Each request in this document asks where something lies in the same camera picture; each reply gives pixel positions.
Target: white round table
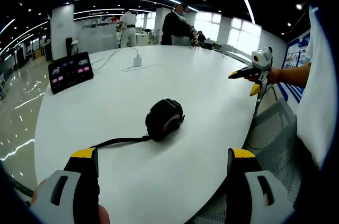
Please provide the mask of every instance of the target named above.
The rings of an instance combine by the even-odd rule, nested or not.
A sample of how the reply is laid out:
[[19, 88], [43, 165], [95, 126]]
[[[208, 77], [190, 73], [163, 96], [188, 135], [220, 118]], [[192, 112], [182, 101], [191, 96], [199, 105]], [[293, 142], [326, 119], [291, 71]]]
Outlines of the white round table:
[[[116, 53], [94, 78], [56, 95], [48, 87], [35, 133], [38, 182], [64, 169], [72, 153], [111, 138], [146, 135], [145, 117], [163, 98], [186, 118], [162, 142], [99, 150], [99, 203], [112, 223], [184, 223], [226, 177], [227, 150], [241, 148], [251, 124], [252, 84], [228, 79], [244, 64], [206, 49], [136, 47]], [[90, 55], [91, 63], [113, 50]], [[106, 59], [96, 62], [98, 68]]]

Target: charger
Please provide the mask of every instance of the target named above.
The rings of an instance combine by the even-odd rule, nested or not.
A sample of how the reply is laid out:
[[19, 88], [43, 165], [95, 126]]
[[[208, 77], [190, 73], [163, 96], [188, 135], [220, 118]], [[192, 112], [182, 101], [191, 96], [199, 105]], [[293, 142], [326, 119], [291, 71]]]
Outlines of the charger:
[[142, 58], [137, 54], [133, 59], [133, 67], [141, 67]]

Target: hand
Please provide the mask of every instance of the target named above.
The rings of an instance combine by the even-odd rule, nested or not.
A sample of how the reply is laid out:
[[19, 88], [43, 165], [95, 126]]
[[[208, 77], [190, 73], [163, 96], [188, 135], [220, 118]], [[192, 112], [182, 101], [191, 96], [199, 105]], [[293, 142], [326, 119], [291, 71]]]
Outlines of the hand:
[[[38, 188], [46, 181], [43, 180], [39, 186], [36, 188], [36, 190], [34, 191], [34, 194], [33, 194], [33, 197], [32, 197], [32, 202], [31, 202], [31, 205], [33, 205], [37, 198], [38, 198]], [[105, 209], [105, 207], [103, 207], [102, 205], [98, 205], [98, 212], [99, 212], [99, 223], [100, 224], [110, 224], [111, 221], [110, 221], [110, 216], [108, 215], [108, 212], [107, 210]]]
[[[244, 77], [244, 78], [255, 83], [259, 78], [259, 74], [252, 75], [250, 77]], [[267, 84], [269, 85], [279, 83], [280, 82], [280, 69], [271, 68], [269, 71], [267, 80], [268, 80]]]

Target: man in white shirt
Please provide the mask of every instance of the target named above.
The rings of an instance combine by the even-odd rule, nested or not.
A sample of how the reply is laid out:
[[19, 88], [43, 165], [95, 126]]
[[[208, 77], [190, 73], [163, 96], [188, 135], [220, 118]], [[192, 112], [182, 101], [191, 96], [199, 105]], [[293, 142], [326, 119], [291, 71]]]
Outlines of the man in white shirt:
[[132, 47], [137, 45], [136, 22], [137, 17], [134, 16], [130, 11], [126, 11], [125, 14], [120, 17], [120, 23], [117, 31], [120, 31], [122, 28], [120, 42], [121, 48], [125, 48], [127, 46], [128, 40], [130, 41]]
[[[268, 81], [305, 88], [298, 106], [297, 135], [321, 168], [333, 140], [338, 93], [331, 49], [316, 17], [317, 10], [309, 8], [311, 32], [306, 52], [312, 63], [299, 68], [272, 68]], [[247, 79], [254, 82], [256, 77]]]

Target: poster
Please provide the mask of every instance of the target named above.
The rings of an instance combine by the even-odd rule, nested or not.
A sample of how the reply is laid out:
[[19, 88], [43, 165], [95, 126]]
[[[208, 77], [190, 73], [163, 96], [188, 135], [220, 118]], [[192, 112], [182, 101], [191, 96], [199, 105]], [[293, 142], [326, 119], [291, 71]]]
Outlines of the poster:
[[[288, 43], [282, 68], [298, 68], [312, 61], [311, 57], [306, 53], [309, 40], [310, 30]], [[304, 89], [294, 85], [286, 84], [286, 86], [299, 102]]]

